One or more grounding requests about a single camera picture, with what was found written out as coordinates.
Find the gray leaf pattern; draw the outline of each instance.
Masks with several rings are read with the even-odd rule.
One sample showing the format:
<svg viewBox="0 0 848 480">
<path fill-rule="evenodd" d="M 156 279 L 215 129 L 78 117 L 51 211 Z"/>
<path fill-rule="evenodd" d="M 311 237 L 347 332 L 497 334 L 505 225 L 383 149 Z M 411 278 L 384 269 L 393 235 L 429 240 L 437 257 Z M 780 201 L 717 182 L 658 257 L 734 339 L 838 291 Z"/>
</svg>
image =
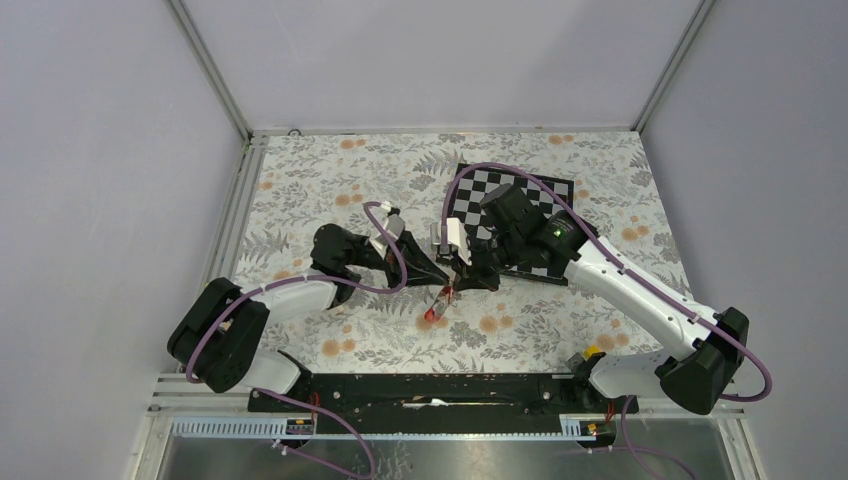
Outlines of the gray leaf pattern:
<svg viewBox="0 0 848 480">
<path fill-rule="evenodd" d="M 495 161 L 575 182 L 575 209 L 619 250 L 690 295 L 639 136 L 632 132 L 403 134 L 271 137 L 236 282 L 268 283 L 311 264 L 315 230 L 336 223 L 373 231 L 362 203 L 386 200 L 427 251 L 458 163 Z M 381 272 L 352 267 L 369 285 Z M 393 296 L 354 292 L 343 305 L 286 318 L 274 312 L 264 349 L 283 349 L 318 372 L 558 372 L 592 344 L 612 354 L 657 342 L 606 301 L 567 288 L 505 278 L 495 293 L 467 291 L 444 318 L 424 319 L 438 289 Z"/>
</svg>

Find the metal rack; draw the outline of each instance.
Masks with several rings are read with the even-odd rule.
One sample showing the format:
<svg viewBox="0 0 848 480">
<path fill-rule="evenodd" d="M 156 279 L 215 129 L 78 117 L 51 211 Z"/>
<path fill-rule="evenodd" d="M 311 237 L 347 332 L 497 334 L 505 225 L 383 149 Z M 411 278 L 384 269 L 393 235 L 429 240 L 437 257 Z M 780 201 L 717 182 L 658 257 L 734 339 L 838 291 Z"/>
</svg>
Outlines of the metal rack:
<svg viewBox="0 0 848 480">
<path fill-rule="evenodd" d="M 279 134 L 324 134 L 354 133 L 340 131 L 291 132 L 253 131 L 245 120 L 230 89 L 217 68 L 214 59 L 197 30 L 191 15 L 182 0 L 166 0 L 176 23 L 183 31 L 195 57 L 203 68 L 210 87 L 218 96 L 233 127 L 245 142 L 243 155 L 236 164 L 235 172 L 227 190 L 227 202 L 216 232 L 215 244 L 201 282 L 205 285 L 210 279 L 232 275 L 238 259 L 238 248 L 247 224 L 250 203 L 253 198 L 257 178 L 268 139 Z M 674 52 L 660 73 L 655 87 L 645 105 L 631 126 L 631 130 L 642 133 L 648 126 L 656 106 L 665 95 L 680 64 L 683 62 L 698 32 L 713 11 L 717 0 L 701 0 L 691 17 Z M 415 129 L 380 130 L 379 133 L 409 133 L 423 131 Z M 486 131 L 539 131 L 538 129 L 499 129 Z M 377 133 L 376 131 L 357 131 L 356 133 Z M 214 394 L 205 385 L 188 383 L 180 373 L 159 376 L 148 412 L 144 418 L 142 431 L 133 449 L 133 464 L 130 478 L 136 480 L 154 480 L 160 477 L 169 446 L 174 439 L 190 433 L 192 436 L 217 438 L 270 438 L 279 437 L 279 426 L 284 425 L 290 414 L 256 414 L 247 411 L 249 390 L 237 387 L 225 394 Z M 745 412 L 739 404 L 720 402 L 708 417 L 691 414 L 670 401 L 640 400 L 642 410 L 632 415 L 638 420 L 675 420 L 687 421 L 707 418 L 717 428 L 733 475 L 736 478 L 761 479 L 764 470 L 759 455 L 751 441 Z M 561 421 L 568 431 L 573 422 L 597 420 L 592 415 L 563 415 Z M 566 435 L 552 438 L 557 441 L 576 440 L 579 435 Z M 452 437 L 457 440 L 492 440 L 486 436 Z M 501 440 L 520 440 L 520 436 L 499 436 Z M 372 440 L 421 440 L 425 438 L 407 438 L 388 436 Z"/>
</svg>

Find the metal frame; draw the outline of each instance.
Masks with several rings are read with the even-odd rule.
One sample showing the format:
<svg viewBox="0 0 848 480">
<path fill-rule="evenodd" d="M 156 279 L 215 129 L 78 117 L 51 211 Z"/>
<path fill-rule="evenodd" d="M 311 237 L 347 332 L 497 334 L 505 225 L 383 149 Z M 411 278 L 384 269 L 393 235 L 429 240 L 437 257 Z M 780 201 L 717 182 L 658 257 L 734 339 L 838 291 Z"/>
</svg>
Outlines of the metal frame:
<svg viewBox="0 0 848 480">
<path fill-rule="evenodd" d="M 250 205 L 256 193 L 256 182 L 267 146 L 267 135 L 254 134 L 233 174 L 227 189 L 227 202 L 218 222 L 215 243 L 203 274 L 201 290 L 210 280 L 235 273 L 241 237 L 247 227 Z"/>
<path fill-rule="evenodd" d="M 233 94 L 224 82 L 224 78 L 221 76 L 218 66 L 215 65 L 209 49 L 206 48 L 200 32 L 197 31 L 197 27 L 194 25 L 194 20 L 192 20 L 191 15 L 188 13 L 188 9 L 182 0 L 165 0 L 165 3 L 171 10 L 177 26 L 180 27 L 183 35 L 185 35 L 192 53 L 194 53 L 195 58 L 200 63 L 203 73 L 206 75 L 207 80 L 209 80 L 209 86 L 212 87 L 215 95 L 218 96 L 218 100 L 221 101 L 221 106 L 224 107 L 227 117 L 229 117 L 233 127 L 241 135 L 242 140 L 247 142 L 250 140 L 251 135 L 250 126 L 244 119 L 241 110 L 239 110 Z"/>
<path fill-rule="evenodd" d="M 156 383 L 153 400 L 145 418 L 141 445 L 134 450 L 136 460 L 134 468 L 129 472 L 129 479 L 155 480 L 167 456 L 167 446 L 174 436 L 174 425 L 189 419 L 202 419 L 203 423 L 211 425 L 253 424 L 257 419 L 270 421 L 298 416 L 291 413 L 268 414 L 247 411 L 250 389 L 238 386 L 225 394 L 216 394 L 204 384 L 189 383 L 184 374 L 161 374 Z M 640 419 L 710 419 L 718 428 L 727 452 L 733 474 L 738 479 L 765 480 L 765 473 L 759 455 L 754 447 L 748 430 L 745 412 L 740 404 L 719 401 L 713 412 L 706 417 L 695 415 L 683 410 L 668 399 L 640 399 L 640 413 L 628 415 L 633 421 Z M 601 420 L 602 415 L 569 414 L 562 415 L 561 420 L 568 424 L 581 420 Z M 332 436 L 337 439 L 347 439 L 349 436 Z M 386 439 L 384 436 L 366 436 L 369 439 Z M 399 440 L 444 440 L 446 436 L 398 436 Z M 495 437 L 480 435 L 453 436 L 459 441 L 492 440 Z M 565 438 L 545 438 L 507 436 L 496 437 L 501 440 L 552 440 L 570 441 Z"/>
<path fill-rule="evenodd" d="M 206 47 L 206 43 L 203 41 L 203 37 L 201 37 L 200 32 L 197 30 L 197 27 L 194 24 L 194 20 L 191 18 L 191 14 L 186 8 L 183 0 L 165 0 L 165 3 L 171 10 L 171 13 L 176 21 L 177 25 L 182 30 L 183 34 L 186 37 L 186 41 L 189 44 L 192 52 L 194 53 L 197 61 L 200 63 L 201 68 L 203 69 L 204 74 L 209 80 L 209 84 L 212 87 L 215 94 L 218 96 L 218 99 L 221 101 L 221 105 L 224 107 L 227 116 L 233 124 L 233 127 L 236 131 L 241 135 L 242 139 L 247 142 L 253 136 L 253 130 L 248 124 L 247 120 L 244 118 L 244 115 L 241 113 L 241 110 L 238 107 L 238 103 L 230 92 L 229 87 L 227 87 L 226 82 L 224 81 L 223 76 L 221 75 L 220 70 L 218 70 L 217 65 L 215 64 L 214 59 L 212 58 L 212 54 L 209 53 L 209 49 Z M 297 126 L 292 126 L 287 130 L 268 130 L 264 131 L 264 135 L 283 135 L 291 130 L 297 130 L 299 134 L 307 134 L 307 135 L 325 135 L 325 134 L 374 134 L 374 133 L 453 133 L 456 131 L 465 131 L 465 132 L 474 132 L 474 133 L 506 133 L 506 132 L 521 132 L 521 133 L 529 133 L 529 132 L 550 132 L 550 131 L 579 131 L 579 132 L 593 132 L 593 131 L 624 131 L 631 130 L 638 132 L 640 135 L 644 133 L 647 128 L 648 123 L 656 112 L 657 106 L 661 102 L 661 100 L 665 97 L 669 86 L 671 85 L 672 80 L 675 78 L 680 65 L 683 63 L 686 55 L 689 53 L 692 45 L 695 42 L 695 39 L 698 36 L 698 33 L 701 31 L 701 28 L 706 23 L 707 18 L 710 13 L 712 13 L 715 8 L 718 0 L 700 0 L 698 6 L 695 8 L 695 12 L 692 14 L 692 17 L 689 19 L 689 23 L 686 25 L 686 28 L 683 30 L 683 35 L 680 37 L 677 45 L 672 51 L 671 57 L 666 62 L 663 71 L 660 73 L 659 79 L 657 83 L 654 85 L 654 88 L 651 90 L 650 95 L 648 95 L 648 99 L 645 102 L 644 107 L 639 112 L 639 115 L 636 118 L 636 121 L 628 128 L 628 127 L 556 127 L 556 126 L 538 126 L 538 127 L 503 127 L 503 128 L 487 128 L 487 127 L 479 127 L 479 128 L 364 128 L 364 129 L 303 129 L 301 132 L 297 130 Z"/>
<path fill-rule="evenodd" d="M 645 103 L 645 106 L 642 107 L 642 111 L 639 112 L 639 116 L 636 118 L 636 122 L 633 124 L 633 128 L 631 130 L 638 132 L 640 135 L 645 132 L 645 128 L 647 128 L 651 118 L 653 118 L 654 113 L 656 113 L 657 106 L 660 104 L 662 99 L 665 98 L 671 82 L 677 74 L 677 70 L 680 68 L 680 65 L 683 63 L 683 60 L 692 48 L 692 44 L 695 43 L 695 39 L 698 37 L 701 27 L 704 26 L 704 23 L 706 23 L 707 18 L 710 13 L 712 13 L 713 8 L 715 8 L 717 3 L 718 0 L 701 0 L 698 3 L 695 13 L 692 14 L 689 24 L 686 25 L 686 29 L 683 31 L 683 36 L 680 37 L 680 41 L 677 42 L 677 46 L 674 48 L 671 58 L 668 59 L 662 74 L 660 74 L 659 80 L 657 80 L 657 84 L 654 85 L 654 89 L 651 90 L 651 94 L 648 96 L 648 101 Z"/>
<path fill-rule="evenodd" d="M 373 133 L 508 133 L 561 131 L 563 127 L 517 127 L 517 128 L 385 128 L 385 129 L 309 129 L 268 130 L 253 132 L 241 113 L 237 102 L 227 87 L 183 0 L 165 0 L 176 23 L 185 35 L 198 63 L 209 80 L 230 122 L 245 141 L 245 151 L 238 162 L 226 193 L 226 205 L 222 212 L 203 282 L 219 276 L 230 276 L 235 272 L 239 258 L 241 237 L 247 225 L 250 205 L 261 171 L 265 149 L 270 136 L 286 134 L 373 134 Z M 656 85 L 651 91 L 638 118 L 630 127 L 567 128 L 570 131 L 626 131 L 642 134 L 650 123 L 658 105 L 666 95 L 680 65 L 689 53 L 698 33 L 713 11 L 718 0 L 701 0 L 692 15 L 683 35 L 666 63 Z M 144 418 L 139 441 L 133 450 L 127 478 L 155 480 L 158 478 L 167 454 L 168 442 L 173 430 L 174 418 L 211 417 L 229 419 L 273 417 L 283 418 L 286 414 L 255 414 L 247 411 L 249 390 L 236 387 L 225 394 L 215 394 L 205 385 L 190 384 L 182 374 L 160 375 L 147 416 Z M 640 399 L 639 418 L 687 419 L 704 418 L 689 413 L 669 400 Z M 738 404 L 719 402 L 713 419 L 721 433 L 725 449 L 730 458 L 736 478 L 765 479 L 759 454 L 751 441 L 745 412 Z M 599 416 L 569 415 L 570 420 L 597 420 Z"/>
</svg>

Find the black metal base plate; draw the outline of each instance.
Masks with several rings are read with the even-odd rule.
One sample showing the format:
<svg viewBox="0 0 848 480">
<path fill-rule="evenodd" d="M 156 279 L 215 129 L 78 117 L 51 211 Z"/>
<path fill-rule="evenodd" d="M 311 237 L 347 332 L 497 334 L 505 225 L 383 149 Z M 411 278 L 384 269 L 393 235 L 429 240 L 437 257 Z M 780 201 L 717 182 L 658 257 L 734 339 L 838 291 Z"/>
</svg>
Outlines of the black metal base plate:
<svg viewBox="0 0 848 480">
<path fill-rule="evenodd" d="M 551 374 L 305 374 L 289 392 L 320 405 L 363 434 L 561 433 L 559 415 L 596 413 L 624 398 L 601 397 L 587 382 Z M 410 408 L 407 404 L 450 406 Z M 251 395 L 251 412 L 303 411 L 274 398 Z M 638 411 L 632 402 L 628 413 Z M 318 422 L 318 434 L 346 434 L 336 422 Z"/>
</svg>

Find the glass panel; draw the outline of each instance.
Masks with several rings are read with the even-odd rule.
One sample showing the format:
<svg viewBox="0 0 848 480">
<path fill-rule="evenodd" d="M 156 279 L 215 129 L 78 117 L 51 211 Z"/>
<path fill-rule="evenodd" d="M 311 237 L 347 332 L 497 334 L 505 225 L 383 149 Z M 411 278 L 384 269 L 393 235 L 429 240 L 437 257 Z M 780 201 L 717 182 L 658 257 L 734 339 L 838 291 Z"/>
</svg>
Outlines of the glass panel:
<svg viewBox="0 0 848 480">
<path fill-rule="evenodd" d="M 709 420 L 631 420 L 636 445 L 657 448 L 687 463 L 700 478 L 732 479 L 721 435 Z M 561 455 L 579 448 L 553 441 L 375 441 L 378 479 L 650 479 L 628 452 Z M 623 445 L 619 438 L 616 445 Z M 314 440 L 305 451 L 365 473 L 355 441 Z M 646 455 L 669 480 L 689 477 L 674 463 Z M 173 438 L 161 480 L 307 480 L 345 478 L 294 456 L 282 457 L 267 440 Z"/>
</svg>

